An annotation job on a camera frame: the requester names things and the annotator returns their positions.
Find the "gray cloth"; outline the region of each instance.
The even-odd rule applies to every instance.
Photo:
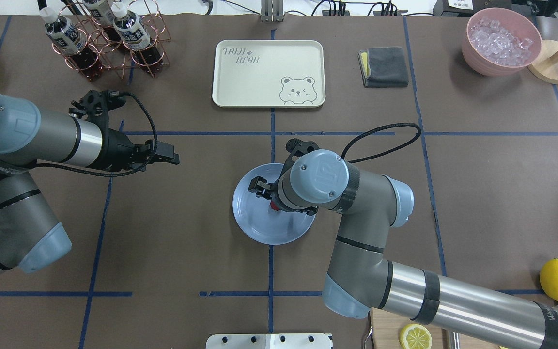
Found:
[[[365,51],[359,51],[359,61],[363,52]],[[364,64],[369,67],[369,74],[366,74]],[[367,62],[361,62],[360,66],[366,88],[408,86],[408,71],[401,47],[369,48]]]

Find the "pink bowl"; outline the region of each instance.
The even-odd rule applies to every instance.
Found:
[[[523,38],[530,38],[533,40],[533,44],[529,47],[531,57],[523,66],[503,66],[496,64],[495,62],[490,62],[487,58],[478,53],[471,44],[471,40],[469,40],[469,32],[471,27],[478,24],[479,20],[483,17],[498,20],[501,22],[501,27],[505,27],[505,29],[520,38],[520,40]],[[500,7],[490,7],[489,9],[483,9],[475,13],[466,25],[465,35],[462,40],[462,54],[468,65],[475,69],[476,72],[486,75],[487,77],[502,77],[503,75],[511,75],[520,71],[538,57],[541,49],[542,37],[533,23],[519,13]]]

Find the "lemon slice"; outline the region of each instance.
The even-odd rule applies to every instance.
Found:
[[[403,349],[430,349],[432,347],[432,335],[422,325],[411,323],[399,332],[399,342]]]

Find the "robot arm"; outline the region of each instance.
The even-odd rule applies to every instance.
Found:
[[[173,146],[155,140],[135,145],[108,127],[108,111],[124,105],[124,94],[89,91],[73,105],[66,115],[0,95],[0,274],[17,266],[37,271],[71,250],[62,223],[29,175],[38,159],[109,172],[179,163]]]
[[[253,179],[250,192],[288,212],[323,207],[342,214],[323,300],[343,316],[370,307],[514,349],[558,349],[558,306],[549,307],[384,259],[390,227],[412,213],[409,186],[359,170],[313,142],[294,139],[276,183]]]

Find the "blue joint cap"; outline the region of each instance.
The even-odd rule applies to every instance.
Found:
[[[62,223],[57,223],[29,251],[18,266],[26,273],[38,271],[70,252],[73,244]]]
[[[0,154],[20,150],[38,133],[40,111],[26,99],[0,95]]]
[[[412,210],[415,207],[415,196],[412,193],[412,189],[406,183],[396,181],[389,176],[385,177],[391,182],[396,195],[397,214],[391,227],[401,227],[408,221],[408,216],[412,214]]]
[[[335,283],[328,273],[322,291],[324,304],[339,315],[352,318],[366,318],[370,308],[355,300],[341,286]]]
[[[308,203],[330,203],[348,186],[348,165],[330,150],[314,150],[294,163],[290,170],[290,184],[294,192]]]

